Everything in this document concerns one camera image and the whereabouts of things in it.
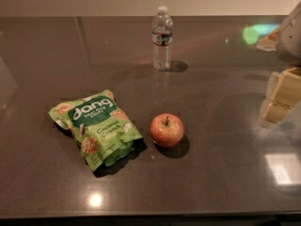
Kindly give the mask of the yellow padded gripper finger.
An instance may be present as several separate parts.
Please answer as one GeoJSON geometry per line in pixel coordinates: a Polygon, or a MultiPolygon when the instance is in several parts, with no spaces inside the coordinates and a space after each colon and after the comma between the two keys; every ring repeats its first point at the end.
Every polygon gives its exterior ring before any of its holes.
{"type": "Polygon", "coordinates": [[[301,102],[301,68],[272,72],[261,104],[259,126],[272,128],[282,123],[301,102]]]}

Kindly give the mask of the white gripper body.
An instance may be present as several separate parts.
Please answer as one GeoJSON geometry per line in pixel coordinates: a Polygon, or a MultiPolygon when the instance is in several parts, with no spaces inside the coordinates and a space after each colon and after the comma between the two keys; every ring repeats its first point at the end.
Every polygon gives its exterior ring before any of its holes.
{"type": "Polygon", "coordinates": [[[277,35],[277,56],[292,66],[301,66],[301,2],[282,22],[277,35]]]}

